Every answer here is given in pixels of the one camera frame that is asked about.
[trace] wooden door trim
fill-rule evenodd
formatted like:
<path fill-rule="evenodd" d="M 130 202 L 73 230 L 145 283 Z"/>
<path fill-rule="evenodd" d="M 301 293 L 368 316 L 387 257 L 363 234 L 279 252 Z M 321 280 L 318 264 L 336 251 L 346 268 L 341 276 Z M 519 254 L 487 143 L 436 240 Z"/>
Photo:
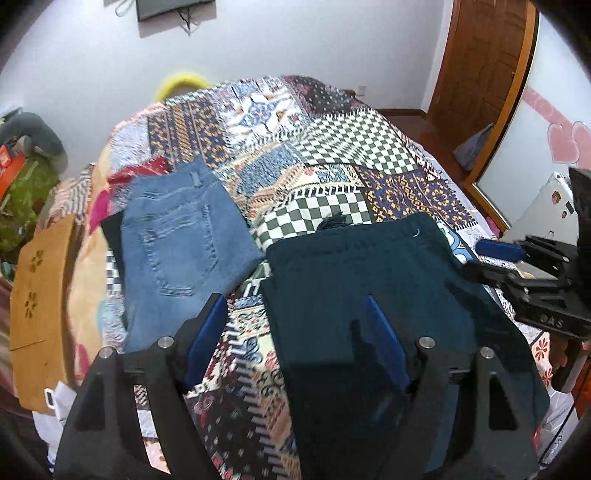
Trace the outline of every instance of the wooden door trim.
<path fill-rule="evenodd" d="M 490 163 L 496 149 L 499 147 L 499 144 L 509 127 L 515 109 L 519 104 L 519 100 L 521 99 L 521 93 L 525 87 L 527 75 L 530 72 L 531 61 L 534 57 L 539 19 L 540 13 L 537 11 L 534 4 L 531 1 L 528 1 L 527 17 L 525 19 L 525 34 L 523 44 L 521 45 L 517 68 L 515 69 L 513 83 L 511 84 L 503 108 L 501 109 L 499 119 L 493 127 L 491 135 L 484 147 L 482 147 L 482 151 L 474 163 L 474 168 L 472 168 L 468 178 L 463 183 L 464 190 L 466 190 L 472 199 L 495 221 L 496 225 L 502 232 L 509 229 L 509 223 L 493 203 L 486 198 L 484 193 L 476 185 L 476 182 L 482 177 L 482 174 Z"/>
<path fill-rule="evenodd" d="M 453 43 L 456 39 L 457 33 L 457 21 L 460 18 L 461 3 L 462 0 L 453 0 L 452 18 L 449 22 L 449 31 L 447 32 L 445 51 L 443 52 L 441 68 L 439 68 L 439 75 L 437 76 L 437 83 L 435 84 L 433 96 L 431 97 L 431 103 L 429 104 L 429 109 L 427 111 L 427 120 L 431 123 L 433 123 L 433 116 L 435 115 L 435 105 L 439 101 L 441 89 L 443 88 L 443 83 L 445 81 L 445 77 L 447 76 L 447 71 L 449 70 L 449 64 L 452 58 Z"/>

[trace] heart decoration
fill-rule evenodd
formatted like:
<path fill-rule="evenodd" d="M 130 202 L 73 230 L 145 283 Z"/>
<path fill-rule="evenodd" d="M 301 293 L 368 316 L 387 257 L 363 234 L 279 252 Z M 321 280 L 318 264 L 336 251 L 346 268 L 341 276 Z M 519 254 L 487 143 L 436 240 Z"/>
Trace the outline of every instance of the heart decoration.
<path fill-rule="evenodd" d="M 548 143 L 554 163 L 576 163 L 579 159 L 579 148 L 571 137 L 571 129 L 557 124 L 548 128 Z"/>
<path fill-rule="evenodd" d="M 583 122 L 573 124 L 573 140 L 579 149 L 578 168 L 591 168 L 591 130 Z"/>

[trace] blue jeans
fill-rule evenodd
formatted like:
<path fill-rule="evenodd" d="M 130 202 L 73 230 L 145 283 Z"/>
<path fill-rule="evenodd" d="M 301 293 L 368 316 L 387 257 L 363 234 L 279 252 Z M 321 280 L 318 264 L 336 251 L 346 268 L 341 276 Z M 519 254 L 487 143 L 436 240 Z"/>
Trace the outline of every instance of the blue jeans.
<path fill-rule="evenodd" d="M 126 352 L 174 335 L 212 293 L 229 294 L 264 259 L 242 214 L 201 159 L 163 177 L 136 177 L 121 239 Z"/>

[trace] patchwork bedspread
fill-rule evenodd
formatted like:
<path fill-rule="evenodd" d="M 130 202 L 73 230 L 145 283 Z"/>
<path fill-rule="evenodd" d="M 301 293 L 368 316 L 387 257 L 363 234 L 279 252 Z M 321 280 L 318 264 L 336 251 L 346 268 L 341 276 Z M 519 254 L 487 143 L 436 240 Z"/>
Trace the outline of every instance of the patchwork bedspread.
<path fill-rule="evenodd" d="M 263 250 L 313 233 L 338 212 L 350 223 L 427 212 L 460 261 L 476 257 L 478 239 L 492 237 L 433 157 L 378 112 L 329 85 L 265 77 L 157 103 L 113 130 L 90 173 L 68 306 L 79 381 L 101 346 L 122 351 L 126 335 L 121 282 L 94 217 L 125 207 L 126 182 L 134 175 L 165 174 L 197 157 L 223 181 Z M 230 318 L 203 383 L 186 397 L 224 479 L 301 478 L 281 366 L 258 294 L 269 275 L 263 262 L 230 296 Z M 513 318 L 500 292 L 489 292 Z M 517 326 L 549 384 L 548 334 Z M 150 461 L 167 471 L 142 387 L 136 399 Z"/>

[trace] brown door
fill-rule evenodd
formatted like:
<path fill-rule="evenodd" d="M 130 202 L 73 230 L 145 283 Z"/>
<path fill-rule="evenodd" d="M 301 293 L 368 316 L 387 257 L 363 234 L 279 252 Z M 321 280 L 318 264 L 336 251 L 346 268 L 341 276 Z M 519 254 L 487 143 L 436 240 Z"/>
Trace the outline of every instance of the brown door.
<path fill-rule="evenodd" d="M 428 116 L 452 148 L 499 118 L 521 52 L 527 0 L 456 0 L 454 9 L 449 63 Z"/>

